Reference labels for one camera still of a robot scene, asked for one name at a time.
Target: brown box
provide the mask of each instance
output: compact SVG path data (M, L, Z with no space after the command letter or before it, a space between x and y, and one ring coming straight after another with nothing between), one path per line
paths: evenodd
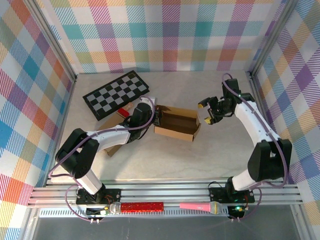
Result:
M133 107L133 104L130 102L126 106L123 107L125 111L128 111L130 108ZM98 130L110 129L124 121L125 117L120 114L118 110L115 114L113 114ZM106 153L112 157L122 145L115 145L105 149Z
M154 133L193 142L201 126L196 110L162 105L156 109L162 117L160 125L154 126Z

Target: black and white squares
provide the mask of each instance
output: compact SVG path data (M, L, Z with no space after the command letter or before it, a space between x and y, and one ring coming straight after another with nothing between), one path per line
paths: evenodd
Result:
M88 93L83 99L99 121L148 92L149 86L135 71L130 71Z

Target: aluminum rail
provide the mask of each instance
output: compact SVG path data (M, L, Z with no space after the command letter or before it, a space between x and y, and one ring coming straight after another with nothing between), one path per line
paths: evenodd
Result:
M208 184L217 181L222 186L225 185L226 178L202 179L202 180L119 180L103 182L107 189L122 189L122 203L134 202L163 202L165 207L179 207L181 202L209 202L210 196ZM34 188L28 203L30 208L65 208L65 191L70 184L51 184L48 180L46 187ZM211 184L210 187L220 187L218 184ZM298 187L295 184L285 185L284 188L272 188L263 185L261 205L300 205L302 198ZM254 190L254 197L257 204L259 191ZM71 206L76 205L76 191L68 193L68 201ZM90 205L90 207L100 207L101 205Z
M266 45L262 49L258 59L256 60L256 63L252 69L251 76L254 78L263 64L265 63L267 57L269 56L272 48L274 47L276 41L278 40L278 37L280 36L283 28L285 27L288 19L290 18L292 12L295 10L295 7L299 0L289 0L286 1L285 6L283 8L283 11L275 23L273 30L271 31L267 41Z
M54 52L54 55L59 59L59 62L62 64L63 69L65 70L66 74L68 75L69 79L73 82L77 79L77 73L74 71L73 67L71 66L64 50L59 44L55 34L53 33L48 20L45 18L43 12L41 11L38 3L36 0L23 0L27 8L29 9L30 13L34 17L36 23L41 29L44 37L48 41L51 49Z

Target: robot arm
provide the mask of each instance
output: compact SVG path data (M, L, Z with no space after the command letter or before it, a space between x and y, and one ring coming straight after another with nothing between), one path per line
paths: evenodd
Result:
M104 130L103 133L97 134L94 131L85 132L80 128L75 129L57 152L55 159L59 163L81 141L96 134L80 147L81 150L76 150L61 163L61 166L81 184L93 203L102 203L107 195L106 187L91 170L96 153L112 146L131 143L139 139L143 131L148 130L158 117L154 114L150 121L152 117L151 107L155 105L156 99L149 99L153 104L147 98L142 98L134 109L132 116L126 118L120 125Z
M292 144L287 139L281 139L279 135L271 129L261 116L251 94L241 93L237 79L229 79L226 80L225 83L236 92L239 97L241 96L245 99L246 103L249 104L254 111L242 102L239 97L232 94L223 84L223 97L220 101L216 96L208 97L201 101L198 106L200 108L208 106L209 117L205 119L205 122L210 125L235 114L244 125L253 142L254 150L248 161L247 169L239 175L231 177L226 184L227 192L231 195L232 193L248 190L260 181L268 179L275 180L284 176L284 166L280 153L270 135L281 147L287 166L290 165Z

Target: pink microphone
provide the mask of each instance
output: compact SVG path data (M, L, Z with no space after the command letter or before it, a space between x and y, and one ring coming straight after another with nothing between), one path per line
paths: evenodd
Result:
M222 214L223 213L223 205L216 201L211 202L181 202L181 209L190 209L190 210L198 210L205 211L212 214Z

